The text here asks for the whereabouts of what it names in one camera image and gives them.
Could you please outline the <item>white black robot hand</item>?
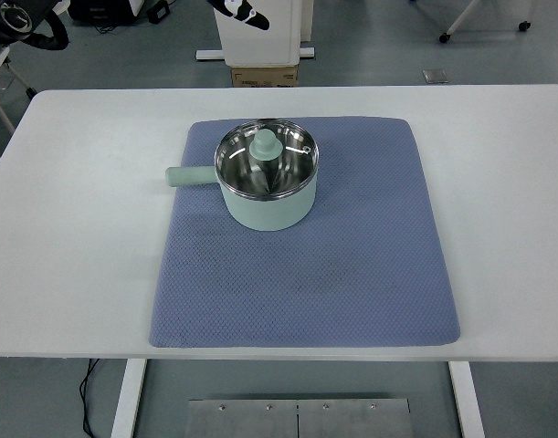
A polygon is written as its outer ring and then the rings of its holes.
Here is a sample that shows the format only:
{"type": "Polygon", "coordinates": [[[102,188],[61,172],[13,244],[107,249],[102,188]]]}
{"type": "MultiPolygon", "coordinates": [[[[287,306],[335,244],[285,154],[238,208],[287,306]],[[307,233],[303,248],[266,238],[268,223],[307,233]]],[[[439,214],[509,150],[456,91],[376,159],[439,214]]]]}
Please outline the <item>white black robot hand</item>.
{"type": "Polygon", "coordinates": [[[223,16],[234,18],[262,31],[269,30],[269,20],[248,0],[207,0],[207,3],[223,16]]]}

